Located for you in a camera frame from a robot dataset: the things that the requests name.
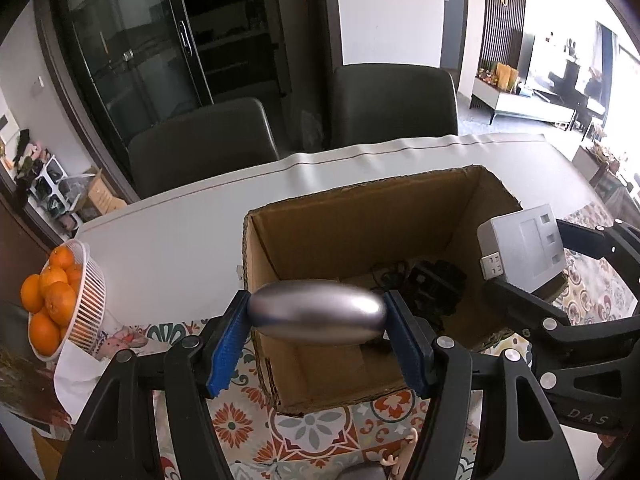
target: basket of oranges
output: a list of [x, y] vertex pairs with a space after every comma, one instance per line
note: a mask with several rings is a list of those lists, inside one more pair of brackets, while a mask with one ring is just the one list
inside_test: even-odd
[[29, 343], [38, 359], [57, 359], [67, 339], [91, 353], [104, 317], [106, 290], [86, 244], [69, 240], [56, 247], [42, 272], [24, 280], [20, 299], [30, 313]]

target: tv stand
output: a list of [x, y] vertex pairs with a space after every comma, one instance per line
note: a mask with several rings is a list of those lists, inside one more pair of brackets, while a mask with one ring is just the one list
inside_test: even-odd
[[545, 123], [565, 124], [565, 129], [568, 129], [575, 115], [574, 108], [551, 102], [547, 95], [543, 98], [537, 93], [534, 93], [531, 97], [510, 94], [476, 78], [471, 97], [471, 107], [475, 108], [482, 105], [491, 110], [489, 124], [494, 123], [496, 116], [502, 115], [544, 121]]

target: deer antler figurine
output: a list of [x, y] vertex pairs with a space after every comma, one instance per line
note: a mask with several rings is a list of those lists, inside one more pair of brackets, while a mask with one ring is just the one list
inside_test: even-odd
[[389, 480], [401, 480], [404, 477], [411, 456], [414, 454], [415, 444], [418, 442], [418, 432], [415, 428], [411, 428], [411, 433], [404, 438], [405, 442], [401, 444], [398, 456], [394, 457], [390, 454], [387, 458], [381, 458], [380, 463], [386, 466], [393, 466], [389, 474]]

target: white tablecloth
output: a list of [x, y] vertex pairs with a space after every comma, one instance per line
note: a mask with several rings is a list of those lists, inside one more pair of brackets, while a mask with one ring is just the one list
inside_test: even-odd
[[218, 316], [239, 287], [242, 222], [254, 208], [380, 178], [481, 164], [523, 208], [551, 204], [563, 218], [593, 189], [542, 135], [399, 139], [297, 153], [151, 197], [85, 224], [106, 279], [107, 308], [124, 324]]

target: white power strip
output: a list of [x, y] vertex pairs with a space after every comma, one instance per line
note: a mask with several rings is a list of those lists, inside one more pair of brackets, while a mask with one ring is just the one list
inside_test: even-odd
[[549, 204], [491, 218], [478, 228], [486, 280], [502, 276], [533, 292], [566, 267], [558, 224]]

